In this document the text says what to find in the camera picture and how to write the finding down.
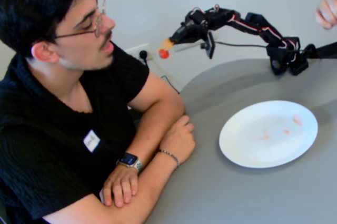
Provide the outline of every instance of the plate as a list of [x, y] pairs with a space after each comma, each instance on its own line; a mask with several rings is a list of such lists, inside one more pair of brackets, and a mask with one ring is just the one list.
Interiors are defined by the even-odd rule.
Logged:
[[233, 115], [220, 133], [220, 149], [232, 162], [248, 168], [270, 168], [304, 154], [318, 133], [317, 119], [304, 106], [267, 101]]

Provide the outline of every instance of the hand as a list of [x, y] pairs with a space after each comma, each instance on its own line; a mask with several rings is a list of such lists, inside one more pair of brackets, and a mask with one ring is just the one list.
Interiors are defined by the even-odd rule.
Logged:
[[164, 136], [160, 148], [175, 155], [180, 163], [185, 162], [195, 148], [192, 131], [194, 125], [188, 116], [182, 116]]
[[331, 29], [337, 24], [337, 0], [321, 0], [315, 19], [325, 29]]
[[131, 196], [135, 196], [138, 191], [138, 171], [123, 165], [117, 165], [110, 174], [103, 186], [103, 198], [106, 206], [111, 206], [114, 195], [115, 205], [118, 208], [124, 203], [131, 202]]

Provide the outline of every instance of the wall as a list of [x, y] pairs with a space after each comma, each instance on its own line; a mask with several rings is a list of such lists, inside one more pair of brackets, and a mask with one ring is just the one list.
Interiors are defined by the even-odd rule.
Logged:
[[[107, 14], [116, 21], [113, 41], [124, 49], [143, 43], [152, 48], [178, 28], [193, 7], [209, 9], [218, 3], [222, 8], [235, 9], [246, 16], [248, 12], [260, 13], [284, 36], [298, 36], [302, 47], [309, 43], [322, 46], [335, 42], [337, 29], [326, 31], [314, 21], [313, 14], [320, 0], [107, 0]], [[219, 41], [265, 45], [257, 36], [241, 33], [231, 27], [220, 29]], [[0, 76], [13, 52], [0, 44]], [[234, 48], [218, 45], [213, 60], [198, 47], [183, 52], [171, 52], [167, 60], [156, 57], [150, 68], [159, 76], [167, 75], [181, 89], [199, 73], [231, 60], [266, 58], [261, 48]]]

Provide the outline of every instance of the robotic arm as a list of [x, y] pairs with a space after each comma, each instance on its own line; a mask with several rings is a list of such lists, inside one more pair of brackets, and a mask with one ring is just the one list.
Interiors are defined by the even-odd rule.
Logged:
[[300, 53], [300, 39], [298, 37], [283, 37], [260, 14], [248, 13], [241, 19], [240, 13], [222, 9], [218, 5], [204, 12], [199, 8], [190, 11], [181, 23], [181, 27], [169, 38], [173, 44], [194, 43], [200, 39], [205, 41], [201, 49], [205, 49], [212, 59], [215, 41], [210, 30], [217, 30], [225, 25], [241, 32], [260, 36], [268, 43], [267, 54], [275, 75], [290, 69], [293, 75], [298, 75], [308, 68], [308, 53], [316, 53], [315, 46], [310, 44]]

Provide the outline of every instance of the black textured shirt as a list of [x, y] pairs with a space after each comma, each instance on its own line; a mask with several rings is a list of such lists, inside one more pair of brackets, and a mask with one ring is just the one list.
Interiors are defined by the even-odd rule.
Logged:
[[[113, 55], [109, 68], [80, 78], [90, 114], [73, 111], [44, 88], [22, 56], [12, 59], [0, 82], [0, 200], [11, 223], [47, 223], [45, 215], [92, 193], [99, 198], [135, 136], [127, 103], [149, 73], [116, 45]], [[90, 132], [100, 142], [87, 147]]]

